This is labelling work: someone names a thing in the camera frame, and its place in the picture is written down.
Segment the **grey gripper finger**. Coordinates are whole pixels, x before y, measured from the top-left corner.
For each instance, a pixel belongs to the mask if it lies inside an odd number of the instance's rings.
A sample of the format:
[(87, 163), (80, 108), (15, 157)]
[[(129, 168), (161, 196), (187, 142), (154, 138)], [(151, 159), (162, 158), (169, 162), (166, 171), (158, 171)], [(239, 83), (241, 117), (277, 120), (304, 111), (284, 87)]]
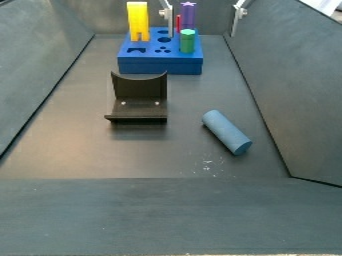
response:
[(159, 15), (167, 21), (167, 28), (169, 28), (169, 37), (174, 37), (174, 7), (170, 4), (169, 0), (159, 0), (162, 5), (162, 9), (159, 10)]
[(238, 2), (233, 5), (234, 17), (230, 33), (231, 37), (235, 36), (239, 20), (247, 15), (246, 4), (247, 0), (238, 0)]

